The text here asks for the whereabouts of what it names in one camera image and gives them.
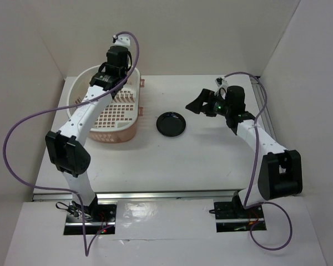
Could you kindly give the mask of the black plate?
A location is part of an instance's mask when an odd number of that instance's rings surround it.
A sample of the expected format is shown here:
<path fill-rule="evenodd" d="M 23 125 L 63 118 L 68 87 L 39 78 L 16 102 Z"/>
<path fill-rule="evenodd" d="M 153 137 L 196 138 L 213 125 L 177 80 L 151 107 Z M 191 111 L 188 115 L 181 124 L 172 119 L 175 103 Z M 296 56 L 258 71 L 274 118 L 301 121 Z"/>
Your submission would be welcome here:
<path fill-rule="evenodd" d="M 165 137 L 177 137 L 186 129 L 186 120 L 177 112 L 165 112 L 156 121 L 156 128 Z"/>

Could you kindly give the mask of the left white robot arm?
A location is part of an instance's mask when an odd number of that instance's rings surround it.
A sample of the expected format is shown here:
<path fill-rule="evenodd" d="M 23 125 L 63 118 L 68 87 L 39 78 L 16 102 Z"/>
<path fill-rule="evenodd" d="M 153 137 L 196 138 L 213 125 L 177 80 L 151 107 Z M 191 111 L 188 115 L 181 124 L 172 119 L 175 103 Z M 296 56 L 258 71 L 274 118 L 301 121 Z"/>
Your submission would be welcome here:
<path fill-rule="evenodd" d="M 57 132 L 49 131 L 45 136 L 50 161 L 65 177 L 72 190 L 73 206 L 86 221 L 94 220 L 99 208 L 87 173 L 91 156 L 84 144 L 98 116 L 126 83 L 131 59 L 128 48 L 110 47 L 106 62 L 89 82 L 82 105 Z"/>

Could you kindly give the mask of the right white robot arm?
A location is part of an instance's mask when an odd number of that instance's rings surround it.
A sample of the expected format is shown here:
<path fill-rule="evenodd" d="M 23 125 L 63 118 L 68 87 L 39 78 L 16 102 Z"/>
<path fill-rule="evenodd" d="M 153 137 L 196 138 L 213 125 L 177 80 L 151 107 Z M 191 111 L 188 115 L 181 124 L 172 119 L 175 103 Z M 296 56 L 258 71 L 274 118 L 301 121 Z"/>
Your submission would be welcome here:
<path fill-rule="evenodd" d="M 208 117 L 225 117 L 226 125 L 255 152 L 249 187 L 234 194 L 231 211 L 244 217 L 252 207 L 302 192 L 301 156 L 277 143 L 246 110 L 245 91 L 240 86 L 203 89 L 186 109 Z"/>

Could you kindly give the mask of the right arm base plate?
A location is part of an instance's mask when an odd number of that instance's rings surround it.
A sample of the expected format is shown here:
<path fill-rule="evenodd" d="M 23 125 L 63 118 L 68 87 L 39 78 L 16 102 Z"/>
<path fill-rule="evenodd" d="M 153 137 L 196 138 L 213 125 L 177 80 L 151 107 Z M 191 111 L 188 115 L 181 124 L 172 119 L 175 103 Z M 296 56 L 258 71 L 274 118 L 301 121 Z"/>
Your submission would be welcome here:
<path fill-rule="evenodd" d="M 233 202 L 214 202 L 209 213 L 215 217 L 218 233 L 246 232 L 252 226 L 254 231 L 267 230 L 262 207 L 243 209 Z"/>

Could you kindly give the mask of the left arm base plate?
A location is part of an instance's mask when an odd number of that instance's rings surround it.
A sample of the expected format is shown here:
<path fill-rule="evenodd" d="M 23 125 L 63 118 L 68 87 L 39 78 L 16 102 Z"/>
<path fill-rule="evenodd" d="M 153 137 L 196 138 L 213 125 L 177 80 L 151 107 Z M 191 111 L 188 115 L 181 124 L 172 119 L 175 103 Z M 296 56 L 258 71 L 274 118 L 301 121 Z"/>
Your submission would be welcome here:
<path fill-rule="evenodd" d="M 56 208 L 67 212 L 63 234 L 65 236 L 82 235 L 81 211 L 76 209 L 71 203 L 67 205 L 63 202 L 57 202 Z M 85 215 L 86 235 L 95 235 L 102 229 L 101 235 L 115 234 L 116 213 L 116 204 L 99 204 L 97 214 L 93 216 Z"/>

